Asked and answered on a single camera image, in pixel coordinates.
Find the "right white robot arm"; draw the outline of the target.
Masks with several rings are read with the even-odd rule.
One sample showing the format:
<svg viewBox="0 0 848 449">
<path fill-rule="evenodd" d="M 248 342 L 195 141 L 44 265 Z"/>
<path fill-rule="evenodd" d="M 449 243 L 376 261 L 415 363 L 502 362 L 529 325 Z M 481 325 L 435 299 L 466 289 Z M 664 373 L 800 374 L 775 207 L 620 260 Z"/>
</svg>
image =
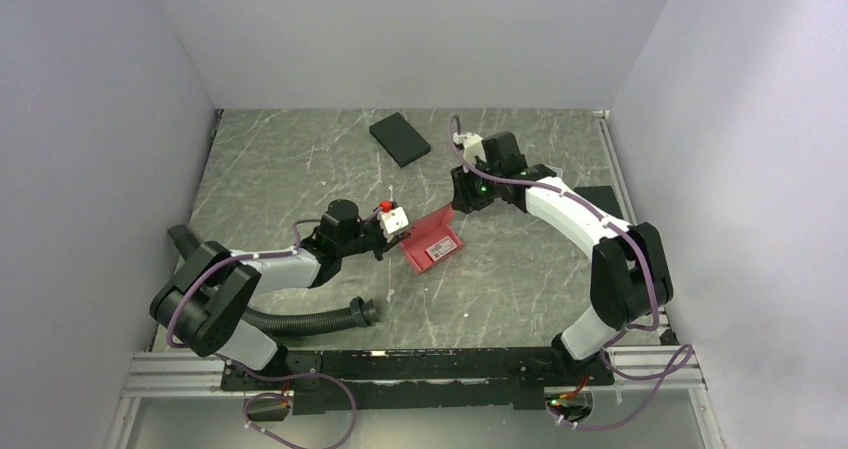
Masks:
<svg viewBox="0 0 848 449">
<path fill-rule="evenodd" d="M 656 227 L 616 217 L 570 188 L 558 170 L 529 165 L 511 132 L 482 137 L 451 127 L 448 140 L 459 161 L 451 171 L 454 210 L 470 214 L 500 199 L 548 224 L 590 260 L 589 306 L 553 343 L 557 380 L 578 382 L 589 358 L 625 330 L 654 329 L 640 318 L 656 319 L 674 294 Z"/>
</svg>

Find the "small red white box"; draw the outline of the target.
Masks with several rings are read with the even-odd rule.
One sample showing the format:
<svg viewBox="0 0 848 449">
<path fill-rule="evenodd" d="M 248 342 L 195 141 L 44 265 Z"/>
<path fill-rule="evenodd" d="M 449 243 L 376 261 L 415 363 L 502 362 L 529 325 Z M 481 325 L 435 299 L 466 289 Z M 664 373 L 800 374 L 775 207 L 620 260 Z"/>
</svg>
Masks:
<svg viewBox="0 0 848 449">
<path fill-rule="evenodd" d="M 433 262 L 437 262 L 447 257 L 458 248 L 459 245 L 454 239 L 449 236 L 445 236 L 440 240 L 436 241 L 434 244 L 430 245 L 426 249 L 426 254 Z"/>
</svg>

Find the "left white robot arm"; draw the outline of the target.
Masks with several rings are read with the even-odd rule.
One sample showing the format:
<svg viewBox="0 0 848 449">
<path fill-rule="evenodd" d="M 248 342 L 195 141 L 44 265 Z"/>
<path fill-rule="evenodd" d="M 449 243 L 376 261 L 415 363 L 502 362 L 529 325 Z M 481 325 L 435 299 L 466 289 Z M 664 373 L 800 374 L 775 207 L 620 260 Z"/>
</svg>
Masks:
<svg viewBox="0 0 848 449">
<path fill-rule="evenodd" d="M 319 287 L 349 256 L 370 252 L 381 260 L 407 237 L 409 220 L 395 201 L 383 201 L 362 217 L 354 202 L 338 199 L 313 225 L 308 236 L 297 234 L 286 249 L 253 252 L 202 242 L 184 224 L 169 228 L 184 262 L 149 307 L 168 345 L 236 361 L 248 367 L 248 376 L 261 388 L 279 386 L 288 371 L 286 350 L 250 310 L 252 297 Z"/>
</svg>

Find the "red paper box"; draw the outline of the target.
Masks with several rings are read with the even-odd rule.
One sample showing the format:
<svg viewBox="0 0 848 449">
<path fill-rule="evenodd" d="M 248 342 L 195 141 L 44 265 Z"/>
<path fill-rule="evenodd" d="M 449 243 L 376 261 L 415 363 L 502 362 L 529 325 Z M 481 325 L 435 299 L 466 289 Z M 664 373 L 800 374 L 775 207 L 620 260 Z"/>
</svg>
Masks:
<svg viewBox="0 0 848 449">
<path fill-rule="evenodd" d="M 454 216 L 455 211 L 450 204 L 447 204 L 412 224 L 408 237 L 401 242 L 401 249 L 416 273 L 422 274 L 428 271 L 464 247 L 463 241 L 451 226 Z M 445 236 L 454 239 L 459 248 L 447 257 L 433 262 L 426 254 L 426 249 Z"/>
</svg>

